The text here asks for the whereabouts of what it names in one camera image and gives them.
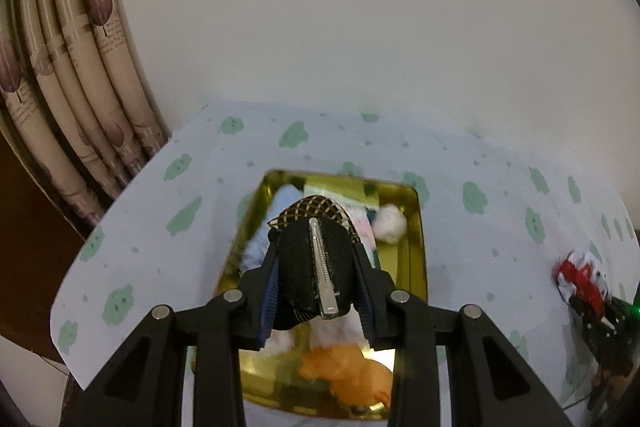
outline black cable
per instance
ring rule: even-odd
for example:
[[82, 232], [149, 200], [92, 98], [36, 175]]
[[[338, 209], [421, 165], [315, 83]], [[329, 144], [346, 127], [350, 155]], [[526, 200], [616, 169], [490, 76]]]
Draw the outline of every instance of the black cable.
[[580, 400], [573, 402], [571, 405], [567, 405], [566, 407], [562, 407], [562, 410], [566, 411], [567, 409], [571, 409], [571, 407], [573, 407], [574, 405], [578, 405], [579, 403], [582, 403], [585, 400], [588, 400], [590, 396], [591, 396], [591, 394], [588, 394], [584, 398], [581, 398]]
[[55, 370], [59, 371], [60, 373], [62, 373], [63, 375], [65, 375], [65, 377], [68, 377], [69, 375], [66, 374], [64, 371], [62, 371], [62, 369], [60, 369], [59, 367], [56, 367], [55, 365], [53, 365], [51, 362], [49, 362], [49, 360], [45, 359], [42, 355], [38, 355], [43, 362], [47, 362], [51, 367], [53, 367]]

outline white fluffy ball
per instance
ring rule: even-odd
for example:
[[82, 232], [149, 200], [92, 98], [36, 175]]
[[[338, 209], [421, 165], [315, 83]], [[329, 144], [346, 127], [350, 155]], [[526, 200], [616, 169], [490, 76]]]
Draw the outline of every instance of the white fluffy ball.
[[390, 245], [396, 245], [406, 233], [406, 218], [400, 213], [397, 206], [385, 204], [380, 207], [371, 229], [376, 239]]

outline silver screw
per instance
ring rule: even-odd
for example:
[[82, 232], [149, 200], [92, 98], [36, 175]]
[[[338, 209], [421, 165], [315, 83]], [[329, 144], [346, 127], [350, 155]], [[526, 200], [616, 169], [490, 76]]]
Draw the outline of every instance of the silver screw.
[[393, 290], [391, 292], [391, 300], [403, 304], [409, 300], [409, 293], [404, 290]]
[[242, 298], [242, 292], [238, 288], [227, 290], [225, 292], [225, 301], [238, 302]]
[[467, 304], [462, 309], [462, 312], [470, 319], [479, 319], [480, 315], [482, 315], [482, 309], [480, 306], [476, 306], [475, 304]]
[[151, 316], [155, 318], [155, 320], [160, 321], [169, 316], [171, 310], [169, 306], [165, 306], [164, 304], [160, 304], [151, 310]]

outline floor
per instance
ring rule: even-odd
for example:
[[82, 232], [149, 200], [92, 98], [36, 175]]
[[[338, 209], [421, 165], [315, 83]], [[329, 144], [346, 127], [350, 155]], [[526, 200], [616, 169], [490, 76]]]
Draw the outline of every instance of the floor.
[[27, 420], [58, 427], [68, 369], [0, 337], [0, 379]]

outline brown surface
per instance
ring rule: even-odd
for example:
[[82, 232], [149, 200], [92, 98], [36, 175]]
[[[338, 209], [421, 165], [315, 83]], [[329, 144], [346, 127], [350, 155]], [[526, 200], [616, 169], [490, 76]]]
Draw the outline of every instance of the brown surface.
[[0, 136], [0, 335], [61, 361], [49, 311], [81, 246]]

